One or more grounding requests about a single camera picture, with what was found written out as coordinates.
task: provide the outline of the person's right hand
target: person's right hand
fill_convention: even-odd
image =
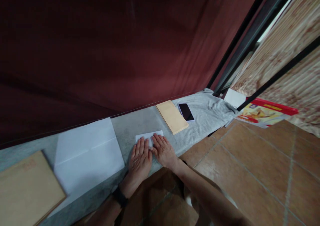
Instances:
[[[153,147],[150,149],[155,155],[156,159],[162,166],[169,168],[173,171],[179,158],[176,156],[172,145],[169,143],[165,136],[154,134],[152,136]]]

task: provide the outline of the forearm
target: forearm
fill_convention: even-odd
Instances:
[[[119,184],[119,188],[126,198],[130,198],[139,184],[134,179],[127,175],[124,180]],[[87,226],[109,226],[113,225],[117,216],[121,212],[120,204],[114,199],[112,195],[102,203],[96,213],[90,218]]]
[[[223,225],[251,225],[219,190],[189,168],[180,159],[174,164],[172,171],[197,198],[213,222]]]

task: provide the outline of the finger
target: finger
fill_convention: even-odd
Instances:
[[[150,151],[153,153],[156,158],[158,158],[158,150],[156,148],[150,148]]]
[[[152,136],[152,140],[153,140],[153,146],[156,148],[156,149],[159,149],[160,148],[160,144],[158,143],[157,139],[155,138],[155,136]]]
[[[131,158],[134,158],[134,156],[136,155],[136,147],[137,145],[135,144],[132,149]]]
[[[148,150],[148,159],[149,159],[149,162],[152,161],[152,152],[151,152],[151,150]]]
[[[163,143],[163,144],[165,144],[166,143],[166,141],[163,139],[163,137],[162,137],[162,135],[158,135],[159,136],[159,138],[160,138],[160,140],[161,140],[161,142]]]
[[[167,144],[169,144],[169,141],[168,141],[168,139],[167,139],[166,136],[163,136],[163,139],[164,139],[164,141],[165,141]]]
[[[138,156],[140,153],[140,141],[141,141],[141,139],[138,139],[137,147],[136,147],[136,156]]]
[[[140,150],[139,150],[139,155],[143,154],[143,150],[144,150],[144,137],[140,138]]]
[[[154,134],[154,137],[156,138],[158,144],[159,144],[160,146],[162,146],[162,145],[163,145],[163,142],[162,142],[162,140],[159,138],[159,135],[155,133],[155,134]]]
[[[146,139],[146,140],[144,141],[144,151],[143,151],[143,153],[144,153],[145,155],[147,155],[147,154],[148,154],[148,151],[149,151],[149,139]]]

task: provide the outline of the tiled floor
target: tiled floor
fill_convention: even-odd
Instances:
[[[181,156],[216,182],[254,225],[320,225],[320,139],[282,121],[234,120]],[[195,225],[198,215],[166,169],[130,199],[121,225]]]

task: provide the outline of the hand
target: hand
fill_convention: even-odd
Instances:
[[[129,162],[128,174],[119,185],[122,193],[130,198],[143,180],[148,177],[152,165],[152,153],[149,150],[149,140],[141,137],[133,146]]]
[[[172,145],[165,136],[162,137],[156,133],[152,136],[152,140],[154,144],[150,150],[155,155],[156,159],[162,166],[174,171],[179,158],[176,156]]]

